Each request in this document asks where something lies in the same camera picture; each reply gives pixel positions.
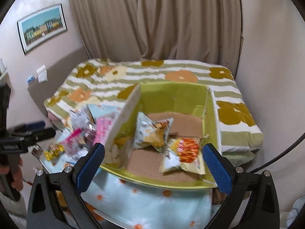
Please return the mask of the white blue snack bag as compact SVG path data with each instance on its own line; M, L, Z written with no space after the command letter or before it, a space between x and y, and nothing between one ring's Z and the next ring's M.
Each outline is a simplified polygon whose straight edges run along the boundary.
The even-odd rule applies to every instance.
M65 153L72 159L78 161L88 153L87 144L82 129L74 130L68 137L60 141Z

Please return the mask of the Oishi white yellow snack bag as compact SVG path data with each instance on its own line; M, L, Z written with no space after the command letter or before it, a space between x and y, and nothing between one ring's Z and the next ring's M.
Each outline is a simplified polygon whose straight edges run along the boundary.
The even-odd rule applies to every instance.
M204 175L206 170L201 150L200 138L171 138L166 146L159 171L167 173L173 170L183 170Z

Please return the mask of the grey rice roll snack bag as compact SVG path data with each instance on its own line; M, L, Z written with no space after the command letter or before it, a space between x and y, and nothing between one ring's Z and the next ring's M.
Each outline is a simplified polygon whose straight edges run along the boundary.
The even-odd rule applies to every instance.
M153 121L143 112L139 112L136 119L133 149L143 149L151 146L157 152L163 154L173 122L172 117Z

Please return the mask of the pink pillow under quilt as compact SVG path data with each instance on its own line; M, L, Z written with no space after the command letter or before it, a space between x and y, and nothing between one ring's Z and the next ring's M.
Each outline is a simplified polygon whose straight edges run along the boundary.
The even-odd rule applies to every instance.
M55 125L56 127L61 127L63 124L62 124L62 121L57 118L54 114L52 114L51 112L48 112L47 113L47 116L48 116L48 119L50 120L50 122Z

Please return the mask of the gold Pillows snack bag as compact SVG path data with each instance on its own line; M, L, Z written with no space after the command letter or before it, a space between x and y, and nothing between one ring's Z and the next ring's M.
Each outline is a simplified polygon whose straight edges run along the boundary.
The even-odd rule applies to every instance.
M65 152L64 146L60 143L50 144L44 151L44 156L47 161L51 161Z

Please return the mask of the grey white chips bag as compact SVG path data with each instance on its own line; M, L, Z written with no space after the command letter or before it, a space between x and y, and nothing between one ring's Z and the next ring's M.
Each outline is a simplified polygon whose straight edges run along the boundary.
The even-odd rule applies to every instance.
M78 110L70 111L69 115L71 128L73 130L85 129L89 125L95 126L94 118L87 104Z

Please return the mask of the dark purple snack bag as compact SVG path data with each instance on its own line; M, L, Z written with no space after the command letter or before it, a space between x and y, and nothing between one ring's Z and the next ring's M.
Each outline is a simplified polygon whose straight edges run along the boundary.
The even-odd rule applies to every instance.
M96 125L90 121L85 124L84 131L84 141L85 143L92 147L94 145L94 140L96 137Z

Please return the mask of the pink Lonio snack bag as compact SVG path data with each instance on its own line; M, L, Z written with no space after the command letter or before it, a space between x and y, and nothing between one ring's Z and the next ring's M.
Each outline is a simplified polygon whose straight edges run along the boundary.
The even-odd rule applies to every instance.
M112 126L112 118L106 117L100 117L97 119L96 123L96 134L94 139L94 144L101 143L104 144L105 140L107 139L107 135L111 129Z

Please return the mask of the floral striped green quilt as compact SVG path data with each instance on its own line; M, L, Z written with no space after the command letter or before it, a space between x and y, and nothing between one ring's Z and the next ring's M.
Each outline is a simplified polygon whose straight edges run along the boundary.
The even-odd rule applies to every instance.
M87 60L65 75L44 106L69 126L71 111L89 103L123 108L135 94L140 98L132 108L132 118L120 126L120 141L134 133L137 114L142 111L202 118L204 132L221 152L254 151L263 144L263 133L243 102L231 71L200 61Z

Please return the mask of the framed landscape picture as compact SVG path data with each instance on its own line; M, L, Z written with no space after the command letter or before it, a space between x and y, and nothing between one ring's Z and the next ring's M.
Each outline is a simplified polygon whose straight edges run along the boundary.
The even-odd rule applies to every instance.
M62 4L37 10L17 21L22 50L27 54L45 41L67 31Z

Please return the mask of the green cardboard storage box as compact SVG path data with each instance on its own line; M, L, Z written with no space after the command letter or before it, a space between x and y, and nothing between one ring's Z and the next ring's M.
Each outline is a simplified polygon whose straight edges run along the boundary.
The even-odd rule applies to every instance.
M137 84L105 141L103 170L130 182L164 189L216 187L203 146L220 149L214 93L182 82Z

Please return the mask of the beige curtain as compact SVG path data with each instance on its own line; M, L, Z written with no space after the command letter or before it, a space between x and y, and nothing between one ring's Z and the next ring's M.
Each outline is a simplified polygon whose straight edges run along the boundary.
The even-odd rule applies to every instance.
M91 58L199 60L236 73L241 0L69 0Z

